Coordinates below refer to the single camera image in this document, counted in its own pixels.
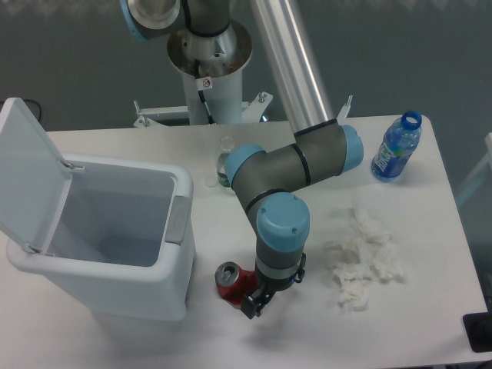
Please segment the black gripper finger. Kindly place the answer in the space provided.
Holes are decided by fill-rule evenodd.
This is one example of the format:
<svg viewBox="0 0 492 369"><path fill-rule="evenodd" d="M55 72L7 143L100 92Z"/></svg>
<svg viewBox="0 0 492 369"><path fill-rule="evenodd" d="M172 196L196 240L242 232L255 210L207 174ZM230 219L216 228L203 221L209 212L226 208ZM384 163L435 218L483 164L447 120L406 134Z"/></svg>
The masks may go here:
<svg viewBox="0 0 492 369"><path fill-rule="evenodd" d="M291 275L292 284L300 284L304 280L304 276L306 274L306 270L305 270L306 259L307 259L306 254L302 253L297 268L295 272Z"/></svg>
<svg viewBox="0 0 492 369"><path fill-rule="evenodd" d="M260 317L264 307L270 303L275 292L268 284L262 284L259 288L245 294L241 302L241 312L248 318Z"/></svg>

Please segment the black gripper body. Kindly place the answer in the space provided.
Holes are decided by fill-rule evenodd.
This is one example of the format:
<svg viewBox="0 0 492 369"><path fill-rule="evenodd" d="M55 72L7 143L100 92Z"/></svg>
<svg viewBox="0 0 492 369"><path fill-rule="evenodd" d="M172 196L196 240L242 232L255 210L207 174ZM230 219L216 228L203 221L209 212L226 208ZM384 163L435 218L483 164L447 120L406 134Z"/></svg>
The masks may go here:
<svg viewBox="0 0 492 369"><path fill-rule="evenodd" d="M273 296L275 293L287 290L295 282L296 278L290 276L284 279L274 279L263 274L258 268L255 269L256 278L258 280L258 288L255 291L256 297Z"/></svg>

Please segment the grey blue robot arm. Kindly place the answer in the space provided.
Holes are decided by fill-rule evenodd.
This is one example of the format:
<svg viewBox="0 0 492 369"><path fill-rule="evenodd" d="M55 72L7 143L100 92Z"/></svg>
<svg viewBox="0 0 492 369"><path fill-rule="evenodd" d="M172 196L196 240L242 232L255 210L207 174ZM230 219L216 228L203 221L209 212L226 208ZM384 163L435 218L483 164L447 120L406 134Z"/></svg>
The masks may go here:
<svg viewBox="0 0 492 369"><path fill-rule="evenodd" d="M168 57L181 73L193 125L236 124L242 116L242 77L251 36L230 15L227 1L123 1L133 36L168 36ZM274 151L244 145L229 154L225 171L256 234L256 288L241 311L257 317L274 294L305 275L304 244L310 215L298 189L356 168L361 138L340 125L311 55L300 10L293 1L253 1L274 81L294 142Z"/></svg>

